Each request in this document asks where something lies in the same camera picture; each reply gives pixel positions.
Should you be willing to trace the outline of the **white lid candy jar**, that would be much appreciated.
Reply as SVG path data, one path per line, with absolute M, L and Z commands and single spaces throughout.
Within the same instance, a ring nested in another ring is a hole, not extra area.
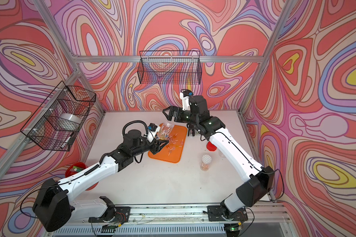
M 159 140 L 169 140 L 171 137 L 171 132 L 173 131 L 174 125 L 168 122 L 160 124 L 160 129 L 157 133 Z

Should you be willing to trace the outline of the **red jar lid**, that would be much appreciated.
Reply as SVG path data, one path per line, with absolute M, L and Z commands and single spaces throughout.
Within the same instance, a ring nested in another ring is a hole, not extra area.
M 206 149 L 210 152 L 214 152 L 217 150 L 217 147 L 211 143 L 210 141 L 206 144 Z

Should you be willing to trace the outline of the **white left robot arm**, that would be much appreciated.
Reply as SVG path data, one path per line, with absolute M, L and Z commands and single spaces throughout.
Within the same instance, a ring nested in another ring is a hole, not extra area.
M 99 162 L 70 177 L 45 181 L 37 194 L 32 211 L 47 232 L 64 226 L 72 217 L 79 215 L 74 200 L 85 190 L 108 176 L 119 173 L 145 152 L 159 153 L 169 140 L 153 137 L 148 140 L 141 132 L 132 129 L 123 134 L 123 142 L 112 152 L 105 153 Z

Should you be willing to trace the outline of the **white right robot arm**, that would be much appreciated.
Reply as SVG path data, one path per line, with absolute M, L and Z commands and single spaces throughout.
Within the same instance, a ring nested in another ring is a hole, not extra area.
M 166 119 L 185 123 L 190 130 L 197 131 L 223 153 L 241 178 L 242 184 L 221 202 L 224 213 L 252 207 L 270 192 L 275 171 L 257 162 L 235 141 L 226 125 L 210 114 L 203 96 L 182 93 L 181 100 L 182 107 L 170 106 L 163 110 Z

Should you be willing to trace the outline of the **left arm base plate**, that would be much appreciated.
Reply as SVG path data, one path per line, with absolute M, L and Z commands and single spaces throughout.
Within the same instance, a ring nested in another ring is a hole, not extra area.
M 101 217 L 90 217 L 89 223 L 124 224 L 129 220 L 130 211 L 130 206 L 109 207 Z

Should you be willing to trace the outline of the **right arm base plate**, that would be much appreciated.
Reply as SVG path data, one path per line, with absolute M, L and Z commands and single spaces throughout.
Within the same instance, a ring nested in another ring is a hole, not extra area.
M 248 221 L 248 215 L 245 208 L 240 208 L 235 212 L 231 212 L 222 205 L 209 205 L 207 206 L 207 210 L 203 211 L 203 213 L 208 215 L 210 222 L 237 221 L 243 223 Z

